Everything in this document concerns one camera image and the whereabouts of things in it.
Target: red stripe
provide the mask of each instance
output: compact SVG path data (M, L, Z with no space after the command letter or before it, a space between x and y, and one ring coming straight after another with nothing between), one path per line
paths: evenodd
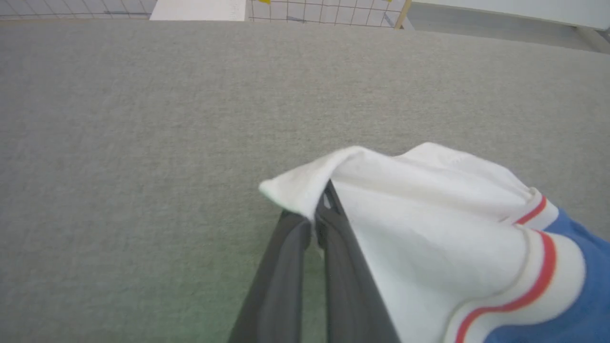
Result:
M495 307L478 308L472 311L466 316L464 321L462 321L462 324L457 331L456 343L464 343L468 329L479 316L489 312L511 312L526 307L536 301L536 299L538 299L548 288L548 285L551 283L553 274L555 272L557 252L555 251L555 244L548 234L540 231L534 232L537 232L542 236L542 245L544 246L544 260L542 261L542 268L538 274L538 280L536 280L536 283L534 283L532 288L526 294L511 303Z
M521 219L517 220L516 224L523 225L523 224L527 223L532 218L539 215L540 212L542 212L542 210L544 210L545 207L547 207L547 198L543 195L542 200L540 201L538 206L536 206L536 208L533 209L530 213L524 215Z

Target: garment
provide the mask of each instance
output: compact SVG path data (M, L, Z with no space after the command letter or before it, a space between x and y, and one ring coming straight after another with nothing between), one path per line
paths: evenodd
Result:
M610 244L508 169L353 146L264 181L314 219L331 179L403 342L606 342Z

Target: white board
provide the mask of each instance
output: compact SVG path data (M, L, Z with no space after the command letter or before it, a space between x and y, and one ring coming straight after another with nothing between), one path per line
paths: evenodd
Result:
M246 0L157 0L150 20L243 21Z
M607 30L610 0L413 0Z

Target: wooden post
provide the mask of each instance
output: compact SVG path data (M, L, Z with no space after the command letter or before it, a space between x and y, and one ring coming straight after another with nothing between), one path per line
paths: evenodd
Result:
M400 27L403 25L404 19L407 17L407 12L409 11L410 7L411 7L411 0L404 0L403 9L400 11L400 15L398 16L398 19L396 20L396 24L394 25L395 30L400 30Z

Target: cloth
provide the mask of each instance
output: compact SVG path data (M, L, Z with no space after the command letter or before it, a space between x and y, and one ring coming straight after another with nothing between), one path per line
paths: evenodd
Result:
M508 169L353 146L264 181L314 219L331 179L403 342L605 342L610 244Z

